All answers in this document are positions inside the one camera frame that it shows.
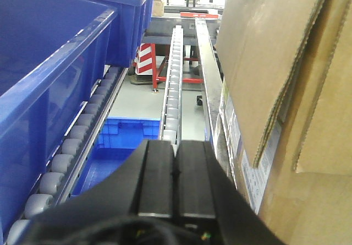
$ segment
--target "label on box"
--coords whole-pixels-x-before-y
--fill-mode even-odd
[[[243,152],[241,164],[242,173],[246,184],[250,206],[256,214],[258,214],[262,203],[280,134],[281,126],[276,122],[258,168],[252,168],[250,166],[246,151]]]
[[[240,138],[241,138],[241,132],[238,125],[237,117],[236,117],[236,114],[233,113],[231,126],[230,126],[230,141],[232,145],[232,151],[235,154],[234,155],[235,159],[238,157],[238,154],[239,154],[238,148],[239,148]]]
[[[220,105],[219,105],[219,112],[220,112],[221,119],[223,121],[224,121],[224,112],[225,112],[228,94],[229,94],[229,90],[226,86],[226,81],[224,80],[224,82],[222,84],[222,90],[221,90],[221,95],[220,95]]]
[[[229,145],[227,146],[227,151],[229,154],[229,163],[230,163],[230,170],[231,170],[232,179],[233,179],[233,182],[237,188],[237,181],[236,181],[236,174],[235,174],[236,153],[234,153],[232,150],[231,141],[229,142]]]
[[[214,153],[215,156],[217,158],[218,156],[218,140],[219,140],[219,135],[221,132],[221,125],[222,125],[222,121],[220,116],[218,115],[217,120],[216,120],[216,125],[215,125],[215,133],[213,135],[213,145],[214,145]],[[208,134],[209,130],[207,130],[207,128],[205,129],[205,140],[209,140],[211,134]]]
[[[231,97],[228,96],[226,101],[226,106],[225,106],[225,125],[227,129],[229,128],[233,112],[234,112],[234,107],[232,104],[232,100],[231,100]]]

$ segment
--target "conveyor rail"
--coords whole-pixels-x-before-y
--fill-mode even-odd
[[[109,94],[107,94],[108,100],[102,106],[102,109],[99,111],[99,115],[95,124],[91,127],[91,133],[89,137],[84,141],[84,145],[81,148],[80,153],[77,155],[75,165],[68,171],[67,176],[65,176],[64,181],[61,183],[57,194],[54,197],[53,205],[59,205],[65,202],[69,197],[70,193],[77,182],[80,172],[83,169],[84,163],[87,160],[86,158],[89,156],[89,153],[92,150],[92,147],[98,137],[100,130],[102,129],[106,118],[110,112],[110,108],[112,107],[116,96],[121,88],[123,79],[126,76],[127,68],[110,68],[109,71],[117,72],[117,78],[114,79],[113,89]]]
[[[183,29],[173,29],[160,120],[159,139],[178,145],[182,127]]]
[[[199,60],[202,68],[201,75],[203,77],[202,97],[206,125],[205,140],[212,142],[218,162],[228,178],[232,180],[227,143],[219,115],[222,81],[207,22],[205,19],[195,20]]]
[[[172,30],[176,25],[181,25],[184,31],[185,45],[196,46],[197,34],[194,18],[152,17],[149,28],[146,30],[143,43],[170,44]],[[216,42],[217,30],[220,27],[219,19],[204,19],[206,21],[211,42]]]

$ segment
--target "blue crate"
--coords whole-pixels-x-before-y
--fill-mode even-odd
[[[103,181],[138,147],[143,139],[157,139],[160,119],[107,119],[77,182],[77,196]]]
[[[103,75],[114,8],[0,0],[0,232],[23,211],[68,125]]]
[[[151,21],[153,0],[94,1],[116,7],[119,13],[112,24],[106,63],[129,67]]]

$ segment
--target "gray floor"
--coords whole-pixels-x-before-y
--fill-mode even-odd
[[[133,118],[160,119],[164,96],[163,85],[154,94],[151,85],[130,84],[126,76],[121,90],[113,105],[110,116]],[[204,140],[204,112],[202,106],[197,106],[196,97],[200,91],[183,90],[182,92],[182,139]]]

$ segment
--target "cardboard flap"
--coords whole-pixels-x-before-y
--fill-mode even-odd
[[[323,0],[227,0],[217,51],[257,166]]]
[[[307,129],[297,172],[352,175],[352,10],[321,83],[321,92]]]

